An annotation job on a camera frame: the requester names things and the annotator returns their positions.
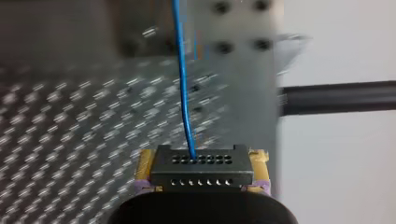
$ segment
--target bolt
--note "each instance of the bolt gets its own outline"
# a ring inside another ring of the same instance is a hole
[[[272,42],[268,39],[259,39],[255,41],[254,46],[258,50],[266,51],[272,47]]]
[[[233,51],[233,45],[228,42],[219,42],[217,44],[217,49],[222,54],[228,54]]]
[[[271,6],[270,0],[258,0],[254,4],[254,7],[259,11],[265,11]]]
[[[215,11],[219,14],[225,14],[230,11],[230,3],[228,2],[217,2],[215,4]]]

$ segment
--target perforated metal sheet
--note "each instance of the perforated metal sheet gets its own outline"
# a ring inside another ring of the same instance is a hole
[[[192,5],[205,34],[205,59],[188,68],[197,144],[265,148],[275,183],[274,57],[252,44],[272,38],[271,15],[254,11],[254,1],[230,1],[231,14],[219,17],[214,2]],[[133,194],[139,148],[186,148],[175,59],[121,59],[105,5],[1,3],[0,29],[8,31],[0,36],[2,223],[105,223]],[[234,51],[215,51],[220,40]]]
[[[99,218],[130,196],[138,149],[186,148],[175,60],[43,72],[3,71],[23,77],[2,82],[0,93],[3,221]],[[227,108],[219,92],[226,86],[216,74],[201,74],[191,80],[198,146],[225,147],[219,133],[227,131]]]

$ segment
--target black object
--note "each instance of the black object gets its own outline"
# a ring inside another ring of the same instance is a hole
[[[277,200],[250,192],[157,192],[124,203],[108,224],[297,224]]]
[[[283,115],[396,109],[396,81],[283,89]]]
[[[253,168],[245,146],[197,151],[191,160],[187,150],[159,146],[151,166],[150,183],[166,191],[240,191],[253,182]]]

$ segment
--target screw hole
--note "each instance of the screw hole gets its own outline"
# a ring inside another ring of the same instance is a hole
[[[256,3],[254,4],[254,7],[256,9],[258,9],[259,11],[265,11],[270,6],[271,6],[271,3],[268,0],[259,0],[259,1],[256,1]]]
[[[256,40],[254,45],[255,45],[256,49],[261,50],[261,51],[268,50],[268,49],[270,49],[272,47],[272,43],[268,39]]]
[[[194,111],[195,113],[201,113],[202,111],[204,111],[204,109],[201,106],[197,106],[192,111]]]
[[[199,86],[199,85],[193,85],[192,87],[191,87],[191,91],[192,92],[198,92],[198,91],[200,91],[201,90],[201,87]]]
[[[216,48],[217,48],[217,51],[222,54],[228,54],[233,51],[233,45],[228,42],[225,42],[225,41],[219,42],[217,44]]]
[[[126,89],[126,92],[128,93],[128,94],[131,94],[132,93],[132,87],[128,87],[127,89]]]
[[[228,2],[217,2],[215,4],[215,11],[219,14],[225,14],[230,11],[230,4]]]

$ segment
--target black rod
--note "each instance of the black rod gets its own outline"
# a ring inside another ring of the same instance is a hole
[[[283,115],[396,110],[396,81],[287,87]]]

